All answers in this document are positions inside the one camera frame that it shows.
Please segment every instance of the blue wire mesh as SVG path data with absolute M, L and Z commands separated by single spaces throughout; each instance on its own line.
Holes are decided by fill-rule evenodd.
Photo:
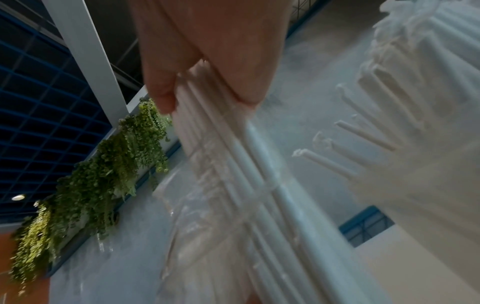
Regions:
M 340 226 L 340 232 L 353 247 L 358 247 L 392 225 L 391 219 L 370 206 Z
M 69 50 L 38 30 L 0 11 L 0 223 L 35 214 L 112 128 Z

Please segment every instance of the hand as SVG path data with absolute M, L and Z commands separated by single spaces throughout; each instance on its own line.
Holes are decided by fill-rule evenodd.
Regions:
M 177 74 L 208 59 L 245 103 L 260 103 L 274 76 L 291 0 L 129 0 L 143 80 L 163 114 L 175 109 Z

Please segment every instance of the green plant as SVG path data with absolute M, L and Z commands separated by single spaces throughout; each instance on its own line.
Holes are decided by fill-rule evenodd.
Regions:
M 152 100 L 141 100 L 139 113 L 119 122 L 118 132 L 99 143 L 96 153 L 58 180 L 57 192 L 37 202 L 38 216 L 26 219 L 14 238 L 11 278 L 25 285 L 53 261 L 72 228 L 85 222 L 91 233 L 106 235 L 114 225 L 117 198 L 135 195 L 138 170 L 167 172 L 159 141 L 167 137 L 168 117 Z

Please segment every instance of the orange wall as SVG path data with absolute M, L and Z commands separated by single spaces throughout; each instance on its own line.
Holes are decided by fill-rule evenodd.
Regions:
M 9 233 L 0 234 L 0 299 L 6 293 L 5 304 L 49 304 L 49 279 L 39 279 L 29 285 L 24 296 L 18 297 L 19 287 L 9 282 L 9 275 L 15 243 Z

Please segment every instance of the plastic wrapped straw bundle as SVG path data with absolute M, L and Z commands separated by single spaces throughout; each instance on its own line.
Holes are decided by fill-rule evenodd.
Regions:
M 160 185 L 176 220 L 159 303 L 391 303 L 208 63 L 176 96 L 188 164 Z
M 305 157 L 344 176 L 480 291 L 480 10 L 467 2 L 391 1 L 378 22 L 358 88 L 338 85 L 357 125 L 336 125 L 385 151 L 372 161 L 319 132 L 314 143 L 360 165 L 352 172 L 310 150 Z M 358 99 L 358 89 L 369 98 Z

